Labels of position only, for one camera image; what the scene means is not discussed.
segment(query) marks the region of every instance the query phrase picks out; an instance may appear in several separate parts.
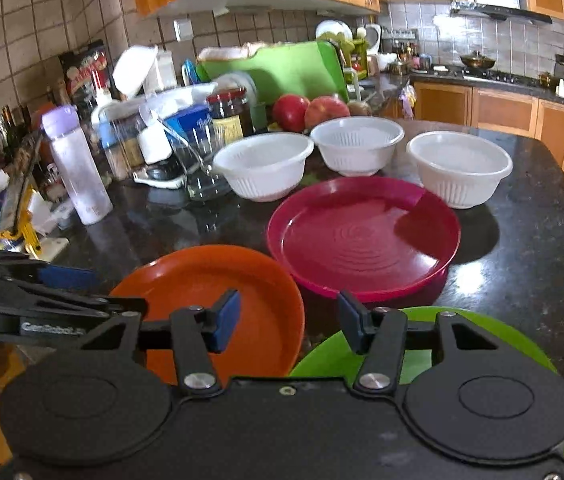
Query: red apple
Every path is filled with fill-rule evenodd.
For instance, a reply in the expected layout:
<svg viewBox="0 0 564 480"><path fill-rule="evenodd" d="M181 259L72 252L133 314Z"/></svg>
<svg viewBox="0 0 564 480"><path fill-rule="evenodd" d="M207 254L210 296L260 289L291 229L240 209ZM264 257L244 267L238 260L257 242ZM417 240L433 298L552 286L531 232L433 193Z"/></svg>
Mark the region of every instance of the red apple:
<svg viewBox="0 0 564 480"><path fill-rule="evenodd" d="M334 96L316 97L304 115L304 124L311 130L314 126L339 117L350 117L351 112L347 105L339 98Z"/></svg>
<svg viewBox="0 0 564 480"><path fill-rule="evenodd" d="M309 99L300 95L285 94L273 105L273 120L286 132L300 134L304 131L304 114Z"/></svg>

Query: yellow label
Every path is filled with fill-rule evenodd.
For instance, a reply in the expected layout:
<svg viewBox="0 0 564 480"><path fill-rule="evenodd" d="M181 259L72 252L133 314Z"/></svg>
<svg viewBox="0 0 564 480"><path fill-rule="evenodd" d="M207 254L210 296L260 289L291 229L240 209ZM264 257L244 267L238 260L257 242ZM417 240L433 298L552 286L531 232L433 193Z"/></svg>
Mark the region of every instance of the yellow label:
<svg viewBox="0 0 564 480"><path fill-rule="evenodd" d="M239 116L228 117L226 119L213 119L213 126L217 134L224 139L225 146L244 138Z"/></svg>

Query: kitchen counter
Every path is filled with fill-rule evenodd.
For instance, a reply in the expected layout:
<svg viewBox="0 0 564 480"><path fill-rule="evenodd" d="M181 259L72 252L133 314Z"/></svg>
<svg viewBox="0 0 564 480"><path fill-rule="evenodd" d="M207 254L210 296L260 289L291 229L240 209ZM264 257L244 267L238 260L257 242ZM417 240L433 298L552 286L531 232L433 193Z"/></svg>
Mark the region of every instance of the kitchen counter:
<svg viewBox="0 0 564 480"><path fill-rule="evenodd" d="M383 170L388 176L419 182L406 155L406 143L435 129L492 140L511 155L514 169L485 205L456 212L462 241L446 282L391 305L456 306L493 316L537 342L564 376L564 174L550 152L526 137L450 124L403 124L406 138ZM315 150L302 183L337 176ZM70 245L56 261L95 269L101 293L137 267L185 247L236 244L267 253L267 222L281 203L253 203L231 195L208 205L182 208L178 192L133 183L115 184L109 191L114 211L98 224L76 225L64 232ZM338 326L333 300L300 290L308 349Z"/></svg>
<svg viewBox="0 0 564 480"><path fill-rule="evenodd" d="M434 74L417 74L411 73L406 76L395 76L382 73L380 75L368 78L364 83L368 88L373 88L375 92L368 99L371 108L374 112L382 109L382 106L393 98L397 98L402 88L408 83L425 82L425 83L440 83L450 85L463 85L474 88L488 88L492 90L499 90L501 92L512 92L516 94L528 95L544 99L553 103L564 105L564 98L555 95L555 92L550 91L548 88L529 87L517 84L499 83L488 80L476 81L464 79L458 75L434 75Z"/></svg>

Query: water bottle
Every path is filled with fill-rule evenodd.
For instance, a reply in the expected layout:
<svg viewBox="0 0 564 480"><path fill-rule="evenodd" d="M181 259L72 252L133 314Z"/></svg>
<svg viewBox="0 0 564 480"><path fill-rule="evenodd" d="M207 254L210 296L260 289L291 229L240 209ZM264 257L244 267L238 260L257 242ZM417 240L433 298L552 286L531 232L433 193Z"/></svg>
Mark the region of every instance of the water bottle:
<svg viewBox="0 0 564 480"><path fill-rule="evenodd" d="M42 116L42 127L71 202L85 225L102 220L113 204L95 166L75 107L54 108Z"/></svg>

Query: gray tile backsplash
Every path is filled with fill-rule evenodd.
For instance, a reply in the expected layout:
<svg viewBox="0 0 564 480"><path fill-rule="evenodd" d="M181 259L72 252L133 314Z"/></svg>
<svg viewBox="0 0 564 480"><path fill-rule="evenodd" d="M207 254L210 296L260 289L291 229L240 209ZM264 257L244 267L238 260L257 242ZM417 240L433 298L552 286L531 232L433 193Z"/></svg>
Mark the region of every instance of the gray tile backsplash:
<svg viewBox="0 0 564 480"><path fill-rule="evenodd" d="M496 70L536 77L553 72L564 54L564 22L536 27L488 18L449 16L448 4L390 2L377 22L388 29L417 28L420 47L434 62L460 64L460 56L481 50L496 59Z"/></svg>

